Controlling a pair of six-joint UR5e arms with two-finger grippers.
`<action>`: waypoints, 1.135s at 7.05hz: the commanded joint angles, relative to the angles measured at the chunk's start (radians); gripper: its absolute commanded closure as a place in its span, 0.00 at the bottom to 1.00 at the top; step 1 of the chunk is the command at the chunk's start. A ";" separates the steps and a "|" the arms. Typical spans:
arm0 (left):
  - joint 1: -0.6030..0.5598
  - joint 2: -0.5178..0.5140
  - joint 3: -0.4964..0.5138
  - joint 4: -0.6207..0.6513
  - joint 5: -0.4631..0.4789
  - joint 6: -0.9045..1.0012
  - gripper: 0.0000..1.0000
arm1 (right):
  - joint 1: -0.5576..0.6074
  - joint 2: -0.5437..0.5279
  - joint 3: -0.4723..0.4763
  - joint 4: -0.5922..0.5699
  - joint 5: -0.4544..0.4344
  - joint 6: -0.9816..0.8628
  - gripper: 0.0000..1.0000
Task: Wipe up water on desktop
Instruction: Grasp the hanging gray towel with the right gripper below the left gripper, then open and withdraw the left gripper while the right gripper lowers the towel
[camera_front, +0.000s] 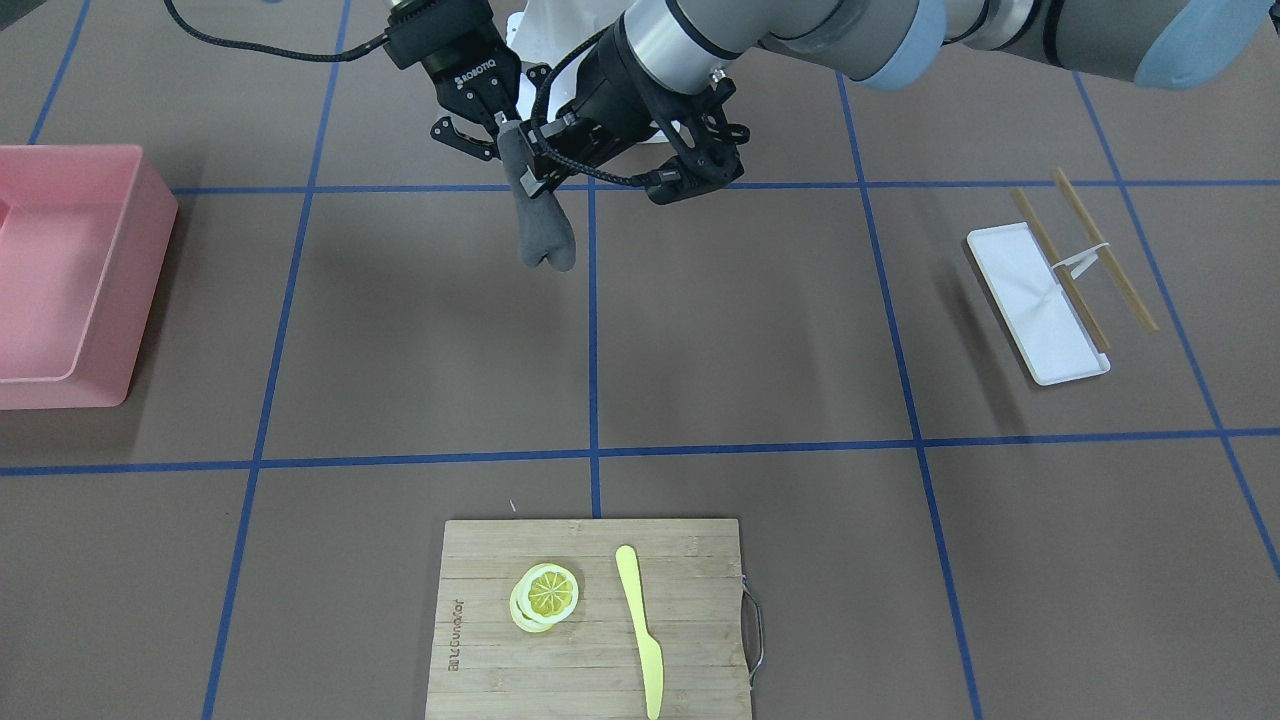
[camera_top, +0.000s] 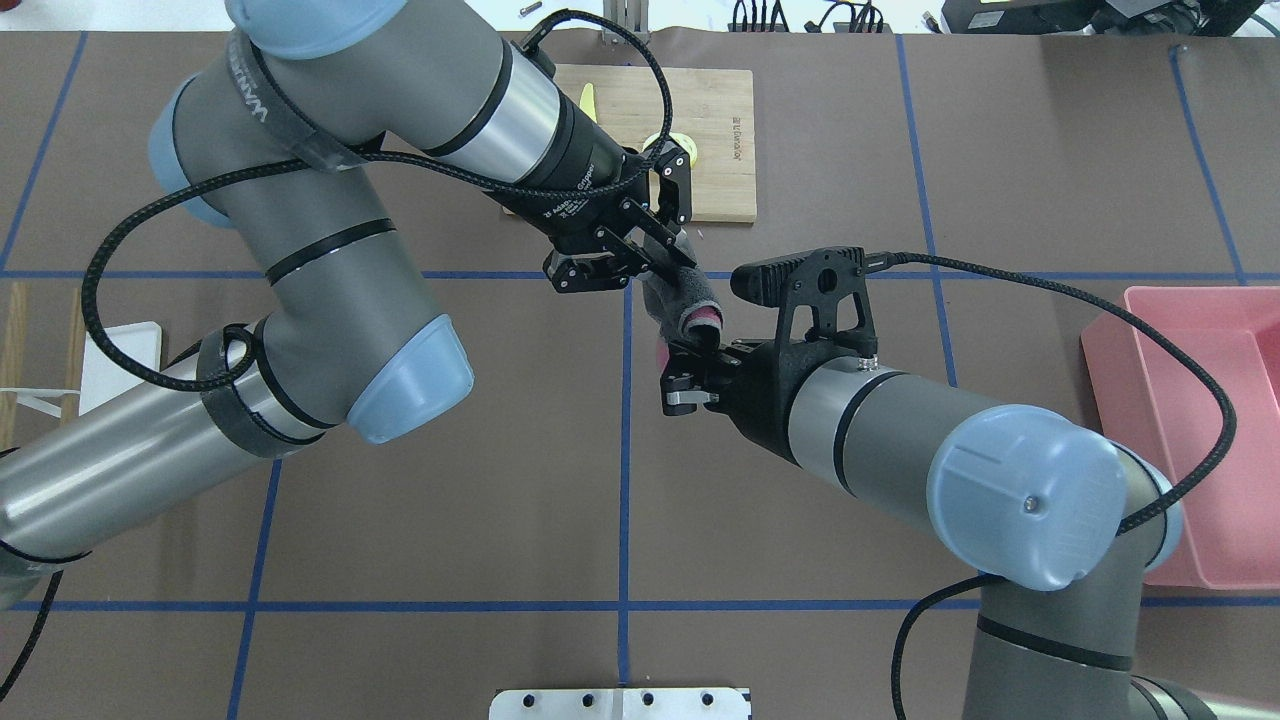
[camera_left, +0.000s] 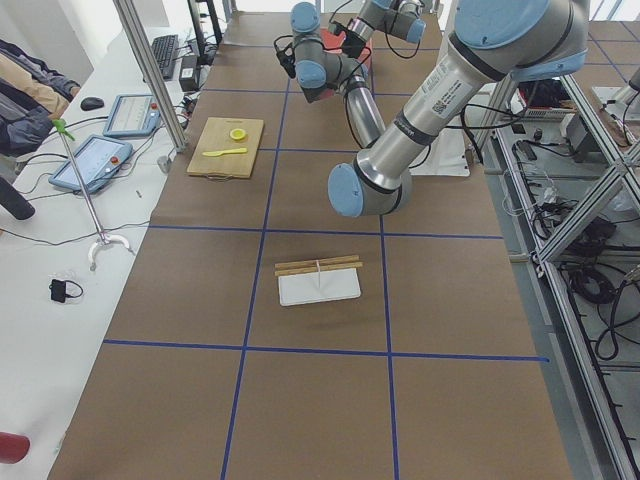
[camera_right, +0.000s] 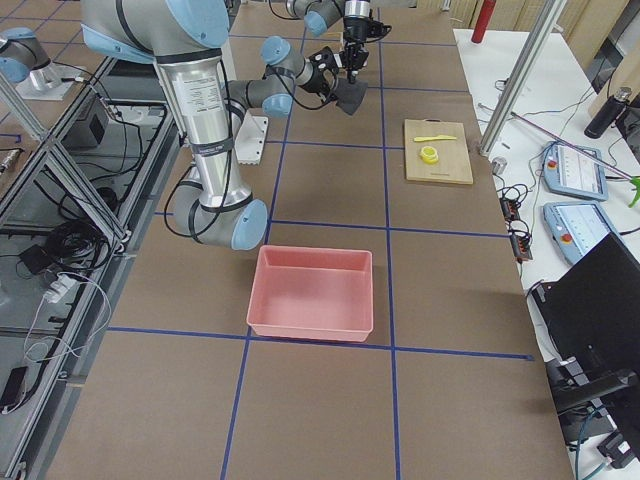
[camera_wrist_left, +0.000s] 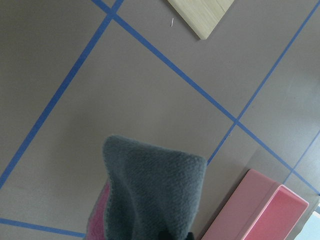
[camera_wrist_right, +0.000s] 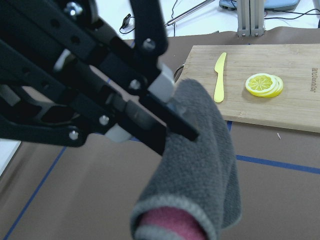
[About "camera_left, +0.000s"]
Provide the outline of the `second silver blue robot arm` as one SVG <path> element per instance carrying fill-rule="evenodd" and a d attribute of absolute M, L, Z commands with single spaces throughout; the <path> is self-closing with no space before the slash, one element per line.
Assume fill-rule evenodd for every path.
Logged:
<path fill-rule="evenodd" d="M 422 19 L 424 8 L 423 1 L 365 1 L 346 26 L 342 51 L 351 58 L 358 58 L 375 31 L 419 44 L 426 29 Z"/>

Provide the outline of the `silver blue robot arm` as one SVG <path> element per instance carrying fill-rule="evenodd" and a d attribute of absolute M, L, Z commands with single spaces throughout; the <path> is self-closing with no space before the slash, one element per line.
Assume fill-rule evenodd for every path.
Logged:
<path fill-rule="evenodd" d="M 326 51 L 320 18 L 309 2 L 290 16 L 293 59 L 288 69 L 309 102 L 326 90 L 345 98 L 364 147 L 349 164 L 333 168 L 328 196 L 347 217 L 386 215 L 411 192 L 411 163 L 486 84 L 566 75 L 585 62 L 587 1 L 461 1 L 443 59 L 390 124 L 384 124 L 358 58 L 374 31 L 409 43 L 426 28 L 417 1 L 367 1 L 345 27 L 338 53 Z"/>

